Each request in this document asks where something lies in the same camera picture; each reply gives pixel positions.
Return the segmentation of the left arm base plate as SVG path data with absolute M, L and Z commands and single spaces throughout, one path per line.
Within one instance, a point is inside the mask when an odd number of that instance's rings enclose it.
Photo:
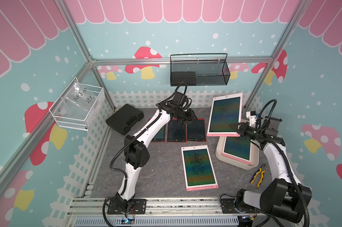
M 109 215 L 113 214 L 145 214 L 146 199 L 130 199 L 128 201 L 117 198 L 110 200 L 105 206 Z

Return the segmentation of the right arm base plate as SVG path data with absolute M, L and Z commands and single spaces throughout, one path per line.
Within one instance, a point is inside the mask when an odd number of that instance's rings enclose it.
M 230 197 L 222 197 L 219 199 L 222 213 L 223 214 L 237 214 L 237 215 L 255 215 L 257 212 L 256 209 L 250 209 L 250 208 L 243 208 L 239 205 L 236 205 L 236 199 L 230 198 Z

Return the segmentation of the pink frame writing tablet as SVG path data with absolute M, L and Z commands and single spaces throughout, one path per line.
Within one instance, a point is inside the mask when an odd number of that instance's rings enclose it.
M 219 187 L 207 145 L 182 147 L 181 155 L 187 191 Z

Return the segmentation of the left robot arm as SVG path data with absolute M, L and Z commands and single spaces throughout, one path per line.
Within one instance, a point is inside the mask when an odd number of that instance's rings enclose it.
M 115 154 L 109 168 L 123 174 L 122 185 L 115 196 L 107 197 L 104 201 L 102 213 L 106 214 L 106 207 L 112 204 L 123 214 L 133 209 L 136 183 L 142 167 L 150 159 L 148 146 L 158 131 L 173 119 L 180 124 L 189 124 L 197 117 L 190 108 L 192 100 L 187 97 L 187 84 L 181 82 L 173 94 L 157 103 L 157 110 L 153 117 L 133 136 L 127 135 L 123 148 Z

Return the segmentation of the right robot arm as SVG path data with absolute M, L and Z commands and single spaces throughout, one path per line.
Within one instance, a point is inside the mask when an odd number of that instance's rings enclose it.
M 282 121 L 272 117 L 277 100 L 272 99 L 262 108 L 271 107 L 269 113 L 256 119 L 252 116 L 245 123 L 229 124 L 240 136 L 256 145 L 267 158 L 272 182 L 262 193 L 240 189 L 234 200 L 240 211 L 259 211 L 272 218 L 278 226 L 280 219 L 304 227 L 310 226 L 308 204 L 312 198 L 311 189 L 304 186 L 294 173 L 286 152 L 283 138 L 278 137 L 278 127 Z

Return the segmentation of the red frame writing tablet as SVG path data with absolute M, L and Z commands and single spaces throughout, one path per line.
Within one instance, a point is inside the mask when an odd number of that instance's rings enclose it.
M 165 142 L 166 125 L 164 125 L 153 137 L 151 142 Z

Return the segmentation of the white plastic storage box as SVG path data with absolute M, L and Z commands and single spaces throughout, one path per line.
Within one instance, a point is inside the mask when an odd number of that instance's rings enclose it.
M 244 170 L 259 164 L 259 148 L 245 137 L 220 137 L 215 155 L 220 161 Z

